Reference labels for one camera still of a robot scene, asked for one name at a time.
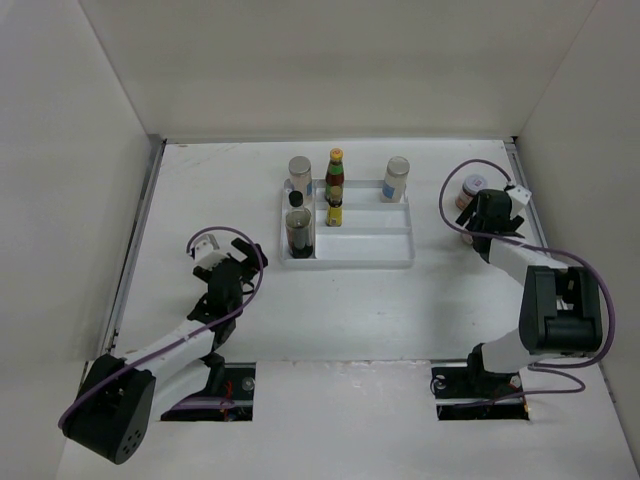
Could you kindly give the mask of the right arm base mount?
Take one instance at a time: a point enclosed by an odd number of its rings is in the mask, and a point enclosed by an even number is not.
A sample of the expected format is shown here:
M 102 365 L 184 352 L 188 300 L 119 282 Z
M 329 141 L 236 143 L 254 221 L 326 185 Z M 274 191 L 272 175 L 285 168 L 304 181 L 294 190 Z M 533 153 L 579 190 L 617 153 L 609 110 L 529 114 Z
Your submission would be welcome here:
M 440 421 L 529 420 L 519 373 L 490 374 L 471 378 L 465 362 L 436 362 L 431 365 L 430 389 Z

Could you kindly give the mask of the tall white spice jar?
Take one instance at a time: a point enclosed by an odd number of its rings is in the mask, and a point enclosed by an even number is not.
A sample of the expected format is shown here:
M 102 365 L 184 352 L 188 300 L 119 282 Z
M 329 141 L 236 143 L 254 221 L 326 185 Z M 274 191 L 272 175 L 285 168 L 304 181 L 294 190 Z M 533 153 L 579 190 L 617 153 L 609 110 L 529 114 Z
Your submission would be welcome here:
M 383 202 L 398 203 L 406 189 L 406 181 L 410 171 L 409 161 L 402 156 L 389 159 L 381 188 Z

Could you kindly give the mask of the yellow cap sauce bottle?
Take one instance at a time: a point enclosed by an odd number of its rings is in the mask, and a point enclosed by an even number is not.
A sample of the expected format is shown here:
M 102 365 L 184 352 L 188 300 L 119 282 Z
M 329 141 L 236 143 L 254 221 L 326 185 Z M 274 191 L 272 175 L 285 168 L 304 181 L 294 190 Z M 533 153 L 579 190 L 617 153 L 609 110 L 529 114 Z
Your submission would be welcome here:
M 333 187 L 343 187 L 344 184 L 344 165 L 343 150 L 334 148 L 329 154 L 329 163 L 325 175 L 325 199 L 328 200 Z

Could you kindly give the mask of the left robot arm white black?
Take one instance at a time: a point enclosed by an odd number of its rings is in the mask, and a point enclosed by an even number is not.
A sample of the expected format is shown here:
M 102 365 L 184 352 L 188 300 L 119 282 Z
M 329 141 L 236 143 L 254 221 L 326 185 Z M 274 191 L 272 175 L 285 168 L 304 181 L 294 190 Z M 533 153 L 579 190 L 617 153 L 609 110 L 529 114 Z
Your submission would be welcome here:
M 125 356 L 91 365 L 76 400 L 63 413 L 63 435 L 113 464 L 126 462 L 158 421 L 249 421 L 256 368 L 229 364 L 219 348 L 255 297 L 268 260 L 243 238 L 222 253 L 210 235 L 191 245 L 194 276 L 206 290 L 179 326 Z

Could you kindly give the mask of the small yellow label bottle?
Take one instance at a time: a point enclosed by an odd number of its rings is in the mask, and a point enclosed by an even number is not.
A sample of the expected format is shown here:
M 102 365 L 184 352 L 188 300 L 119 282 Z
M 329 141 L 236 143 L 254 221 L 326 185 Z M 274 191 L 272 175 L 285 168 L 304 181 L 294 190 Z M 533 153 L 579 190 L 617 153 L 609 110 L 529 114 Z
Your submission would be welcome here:
M 343 216 L 343 189 L 341 186 L 332 186 L 330 188 L 327 202 L 326 224 L 329 227 L 340 227 Z

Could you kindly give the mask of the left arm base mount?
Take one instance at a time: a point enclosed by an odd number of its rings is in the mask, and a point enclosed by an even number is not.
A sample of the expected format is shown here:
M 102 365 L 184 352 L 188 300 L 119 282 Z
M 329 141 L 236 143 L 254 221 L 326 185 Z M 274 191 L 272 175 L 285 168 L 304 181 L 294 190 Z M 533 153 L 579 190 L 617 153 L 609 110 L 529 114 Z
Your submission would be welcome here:
M 163 422 L 242 422 L 253 419 L 255 363 L 218 365 L 205 387 L 160 416 Z

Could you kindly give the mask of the glass bottle black cap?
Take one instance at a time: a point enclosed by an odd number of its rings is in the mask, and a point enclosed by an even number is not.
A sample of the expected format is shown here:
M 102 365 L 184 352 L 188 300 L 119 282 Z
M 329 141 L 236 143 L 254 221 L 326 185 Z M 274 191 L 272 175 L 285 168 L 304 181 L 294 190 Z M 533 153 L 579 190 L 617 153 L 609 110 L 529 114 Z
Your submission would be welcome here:
M 289 253 L 294 259 L 310 258 L 314 250 L 311 211 L 304 205 L 304 196 L 300 191 L 291 191 L 288 201 L 285 229 Z

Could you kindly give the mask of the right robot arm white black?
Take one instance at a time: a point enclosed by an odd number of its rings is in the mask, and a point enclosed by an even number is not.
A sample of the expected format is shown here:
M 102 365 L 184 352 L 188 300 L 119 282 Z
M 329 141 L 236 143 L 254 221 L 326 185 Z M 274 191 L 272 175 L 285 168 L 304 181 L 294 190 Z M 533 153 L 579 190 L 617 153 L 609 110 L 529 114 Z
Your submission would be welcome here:
M 530 195 L 513 187 L 484 189 L 456 219 L 473 250 L 523 287 L 517 328 L 476 345 L 467 357 L 464 384 L 473 397 L 508 395 L 508 381 L 546 358 L 597 352 L 603 341 L 599 285 L 583 266 L 569 266 L 527 244 L 518 234 L 519 211 Z

